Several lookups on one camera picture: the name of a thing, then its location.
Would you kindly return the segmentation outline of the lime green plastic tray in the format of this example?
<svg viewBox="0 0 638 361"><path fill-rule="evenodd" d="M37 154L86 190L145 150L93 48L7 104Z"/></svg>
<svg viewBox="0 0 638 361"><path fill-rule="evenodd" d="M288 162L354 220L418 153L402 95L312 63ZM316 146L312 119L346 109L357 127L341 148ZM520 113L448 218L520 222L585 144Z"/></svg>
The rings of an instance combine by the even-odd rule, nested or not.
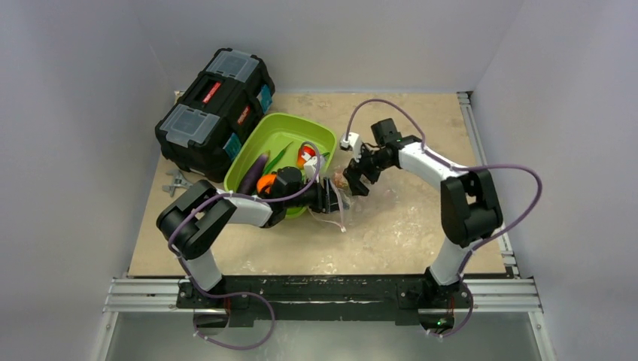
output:
<svg viewBox="0 0 638 361"><path fill-rule="evenodd" d="M324 166L318 177L328 177L330 162L336 150L334 132L319 123L302 117L284 113L265 116L248 137L238 156L226 174L223 185L226 190L236 192L244 174L261 154L270 151L269 161L288 143L293 142L284 158L275 167L276 171L284 167L296 167L298 150L302 145L313 147L316 156L324 157ZM291 208L286 217L297 217L307 208Z"/></svg>

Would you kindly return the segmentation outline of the clear zip top bag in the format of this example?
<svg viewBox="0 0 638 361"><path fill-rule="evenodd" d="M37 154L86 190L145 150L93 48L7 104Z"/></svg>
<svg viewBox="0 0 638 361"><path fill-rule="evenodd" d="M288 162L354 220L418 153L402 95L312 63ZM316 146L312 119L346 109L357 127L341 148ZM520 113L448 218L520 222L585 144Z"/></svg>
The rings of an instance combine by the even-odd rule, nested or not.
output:
<svg viewBox="0 0 638 361"><path fill-rule="evenodd" d="M344 169L344 165L334 167L330 179L332 180L336 171L343 173ZM395 190L384 181L371 184L365 177L362 177L361 181L369 188L368 196L353 196L349 188L341 190L336 187L343 208L331 214L310 211L312 218L323 226L336 227L340 233L346 233L350 228L362 225L366 220L379 215L386 208L393 208L398 202Z"/></svg>

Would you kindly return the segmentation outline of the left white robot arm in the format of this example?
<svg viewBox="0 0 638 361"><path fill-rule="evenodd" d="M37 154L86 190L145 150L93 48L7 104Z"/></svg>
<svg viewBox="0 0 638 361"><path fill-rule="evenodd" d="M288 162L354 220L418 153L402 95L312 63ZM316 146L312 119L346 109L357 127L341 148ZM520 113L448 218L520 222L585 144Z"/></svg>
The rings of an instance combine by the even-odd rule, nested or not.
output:
<svg viewBox="0 0 638 361"><path fill-rule="evenodd" d="M330 178L284 167L260 178L253 195L219 190L200 180L159 214L156 227L197 285L196 299L213 308L223 301L224 287L211 247L226 225L268 229L280 223L291 208L342 214L347 207Z"/></svg>

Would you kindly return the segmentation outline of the orange fake orange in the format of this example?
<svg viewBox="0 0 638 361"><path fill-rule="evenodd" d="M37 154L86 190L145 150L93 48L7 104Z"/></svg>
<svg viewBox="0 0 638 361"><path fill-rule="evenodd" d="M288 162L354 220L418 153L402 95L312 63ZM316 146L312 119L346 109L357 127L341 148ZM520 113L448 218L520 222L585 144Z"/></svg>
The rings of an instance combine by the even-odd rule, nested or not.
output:
<svg viewBox="0 0 638 361"><path fill-rule="evenodd" d="M263 175L256 184L256 192L260 197L266 197L270 194L272 186L276 181L277 175L276 173L265 174Z"/></svg>

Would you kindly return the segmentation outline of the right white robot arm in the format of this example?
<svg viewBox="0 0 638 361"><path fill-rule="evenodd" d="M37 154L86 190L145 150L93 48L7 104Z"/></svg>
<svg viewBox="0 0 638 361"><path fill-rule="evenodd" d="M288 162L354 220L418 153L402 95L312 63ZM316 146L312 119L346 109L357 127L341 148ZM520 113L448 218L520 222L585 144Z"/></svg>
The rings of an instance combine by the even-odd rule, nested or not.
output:
<svg viewBox="0 0 638 361"><path fill-rule="evenodd" d="M376 145L365 144L354 132L339 141L342 150L353 153L343 171L351 193L367 196L362 181L374 184L380 174L396 167L418 176L439 191L440 217L445 239L422 286L424 300L440 306L451 298L451 285L460 281L471 247L489 238L503 223L497 191L487 170L466 170L429 150L414 135L403 136L392 119L372 125Z"/></svg>

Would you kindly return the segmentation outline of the purple fake eggplant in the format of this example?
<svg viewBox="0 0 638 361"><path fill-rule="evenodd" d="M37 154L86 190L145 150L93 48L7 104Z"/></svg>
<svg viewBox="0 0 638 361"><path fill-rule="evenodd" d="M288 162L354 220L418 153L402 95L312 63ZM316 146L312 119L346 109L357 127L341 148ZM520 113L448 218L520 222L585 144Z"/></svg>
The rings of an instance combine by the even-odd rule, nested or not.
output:
<svg viewBox="0 0 638 361"><path fill-rule="evenodd" d="M252 195L257 187L258 180L262 177L270 157L270 151L261 153L244 174L236 192L244 195Z"/></svg>

